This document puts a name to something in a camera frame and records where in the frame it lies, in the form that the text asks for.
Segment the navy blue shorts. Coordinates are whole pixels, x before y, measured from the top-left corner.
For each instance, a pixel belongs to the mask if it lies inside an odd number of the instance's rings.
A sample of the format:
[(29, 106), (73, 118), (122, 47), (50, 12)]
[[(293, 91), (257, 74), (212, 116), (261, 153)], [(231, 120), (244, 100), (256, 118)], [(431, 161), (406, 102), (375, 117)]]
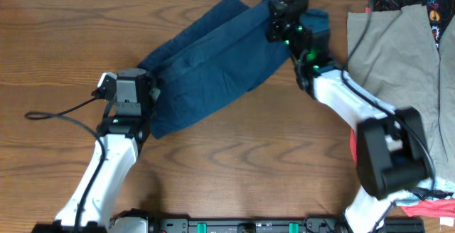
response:
[(161, 92), (151, 120), (155, 139), (229, 105), (289, 59), (284, 42), (266, 38), (269, 3), (249, 7), (241, 0), (222, 0), (139, 63)]

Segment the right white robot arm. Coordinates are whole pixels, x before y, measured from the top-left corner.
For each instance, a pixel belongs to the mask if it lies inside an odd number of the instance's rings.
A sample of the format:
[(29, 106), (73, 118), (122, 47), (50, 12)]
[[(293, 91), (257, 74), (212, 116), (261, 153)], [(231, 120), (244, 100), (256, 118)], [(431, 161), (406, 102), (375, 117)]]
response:
[(331, 57), (330, 29), (324, 15), (310, 13), (308, 0), (269, 3), (272, 17), (267, 40), (286, 43), (299, 88), (332, 108), (353, 130), (358, 178), (362, 185), (344, 218), (328, 232), (361, 232), (355, 225), (356, 209), (370, 217), (381, 205), (387, 210), (409, 192), (426, 200), (433, 186), (419, 188), (430, 179), (435, 184), (419, 112), (396, 109), (357, 85)]

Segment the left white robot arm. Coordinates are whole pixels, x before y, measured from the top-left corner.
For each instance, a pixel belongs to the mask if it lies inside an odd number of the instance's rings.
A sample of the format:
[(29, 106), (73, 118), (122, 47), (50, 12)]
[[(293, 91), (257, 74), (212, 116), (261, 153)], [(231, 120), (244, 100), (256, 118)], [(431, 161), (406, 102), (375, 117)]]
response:
[(92, 96), (108, 103), (97, 128), (86, 128), (95, 138), (90, 163), (53, 222), (37, 223), (34, 232), (159, 230), (157, 221), (147, 212), (131, 209), (113, 214), (124, 179), (150, 135), (155, 94), (158, 90), (146, 70), (131, 68), (102, 74)]

